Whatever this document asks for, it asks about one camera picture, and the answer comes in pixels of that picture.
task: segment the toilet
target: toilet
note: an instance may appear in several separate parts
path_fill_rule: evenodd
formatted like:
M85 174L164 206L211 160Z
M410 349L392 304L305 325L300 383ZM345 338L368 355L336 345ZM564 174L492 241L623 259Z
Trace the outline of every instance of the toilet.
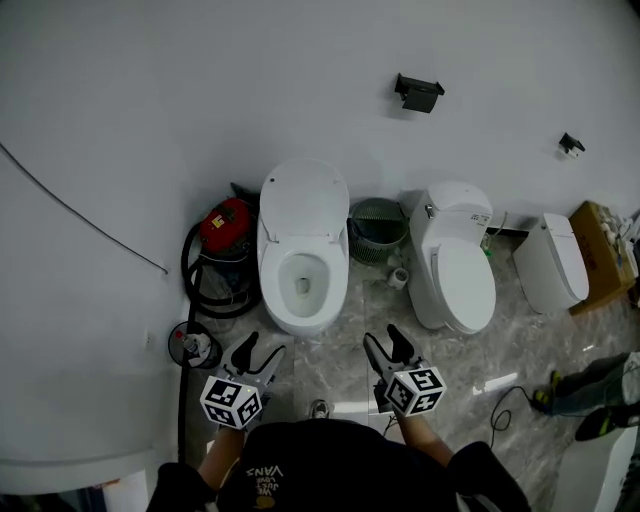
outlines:
M613 512L638 427L616 429L590 441L574 441L562 456L552 512Z
M513 253L522 290L537 313L569 309L589 296L589 278L569 219L545 213Z
M258 270L271 318L300 337L336 319L347 293L349 192L320 160L288 160L266 178L260 195Z
M442 182L420 198L405 248L409 296L420 323L473 334L487 326L496 304L496 288L480 242L493 209L474 185Z

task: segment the jeans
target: jeans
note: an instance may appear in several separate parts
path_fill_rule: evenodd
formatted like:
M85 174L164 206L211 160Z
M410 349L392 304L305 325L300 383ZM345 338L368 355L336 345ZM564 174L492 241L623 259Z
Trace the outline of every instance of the jeans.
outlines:
M556 386L550 414L580 414L604 405L624 406L622 374L628 357L629 354L620 354L597 359L584 371L564 377Z

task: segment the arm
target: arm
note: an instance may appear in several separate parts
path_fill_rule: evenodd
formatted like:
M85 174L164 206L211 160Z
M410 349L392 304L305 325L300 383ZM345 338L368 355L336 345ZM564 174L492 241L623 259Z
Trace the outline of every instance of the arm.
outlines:
M397 416L402 437L407 446L426 453L429 457L439 462L443 467L447 467L453 452L444 444L444 441L431 430L431 427L422 416L411 416L403 418Z
M214 491L222 487L231 466L240 458L244 446L244 431L222 427L216 442L198 468L198 473Z

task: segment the sneaker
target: sneaker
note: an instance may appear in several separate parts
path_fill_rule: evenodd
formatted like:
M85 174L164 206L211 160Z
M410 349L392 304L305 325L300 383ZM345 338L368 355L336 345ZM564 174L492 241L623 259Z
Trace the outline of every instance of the sneaker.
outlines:
M311 404L309 417L316 420L329 418L329 404L324 400L315 400Z
M544 391L537 390L533 393L533 399L531 400L531 407L540 411L543 414L550 414L550 400L551 397Z

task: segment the marble floor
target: marble floor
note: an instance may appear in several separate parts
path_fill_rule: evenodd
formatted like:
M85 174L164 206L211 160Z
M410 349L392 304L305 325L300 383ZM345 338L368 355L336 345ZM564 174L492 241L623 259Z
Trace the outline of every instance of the marble floor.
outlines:
M571 373L590 361L640 348L640 313L624 299L578 317L568 312L538 315L528 305L513 264L512 252L523 239L496 237L491 267L497 303L493 319L480 333L457 337L442 329L422 327L406 290L386 285L386 268L351 262L349 288L342 312L321 335L298 339L276 327L261 304L237 320L198 320L228 347L252 331L260 333L253 364L261 363L279 345L287 349L270 390L274 398L263 421L295 421L308 415L311 402L322 398L333 404L333 417L368 424L379 431L388 416L376 414L372 386L377 375L366 358L362 337L371 332L390 348L389 323L397 325L421 346L426 359L437 366L448 386L438 408L426 415L438 434L453 450L491 439L489 419L504 390L474 395L473 388L516 372L514 384L529 392L544 385L552 369ZM200 409L198 398L208 371L190 372L187 404L187 462L199 464L215 426ZM580 420L547 418L532 411L519 392L503 402L512 411L511 426L496 433L494 452L516 478L535 511L546 511L553 501L559 462ZM387 437L401 441L392 428Z

